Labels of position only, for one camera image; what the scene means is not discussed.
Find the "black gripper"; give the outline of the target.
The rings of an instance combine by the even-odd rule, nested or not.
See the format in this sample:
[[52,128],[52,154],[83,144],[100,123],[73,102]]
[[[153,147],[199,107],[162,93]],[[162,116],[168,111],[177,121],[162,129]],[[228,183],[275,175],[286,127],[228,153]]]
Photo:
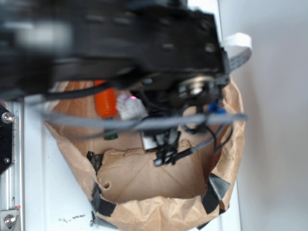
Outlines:
[[[209,125],[211,115],[224,115],[225,109],[220,106],[222,102],[222,90],[229,83],[228,75],[217,78],[199,76],[185,80],[167,90],[139,90],[135,95],[145,105],[148,116],[133,127],[133,130],[142,132],[144,138],[154,142],[152,148],[147,151],[155,151],[155,166],[175,164],[179,159],[193,154],[195,151],[214,144],[214,153],[217,154],[226,144],[218,143],[218,136],[227,126],[227,122],[221,122],[217,131],[213,131]],[[195,107],[196,113],[203,114],[205,119],[194,128],[188,127],[189,120],[181,124],[181,116],[189,107]],[[211,138],[199,145],[179,152],[179,140],[181,132],[178,127],[191,135],[198,133],[210,133]]]

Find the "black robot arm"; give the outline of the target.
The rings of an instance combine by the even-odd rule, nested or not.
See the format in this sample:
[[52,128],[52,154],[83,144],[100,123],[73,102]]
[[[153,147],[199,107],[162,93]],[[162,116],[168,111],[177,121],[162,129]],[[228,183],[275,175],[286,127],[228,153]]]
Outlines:
[[140,130],[156,142],[155,165],[174,164],[180,115],[218,112],[231,64],[215,16],[185,0],[3,0],[0,98],[46,101],[128,90],[148,115],[113,131]]

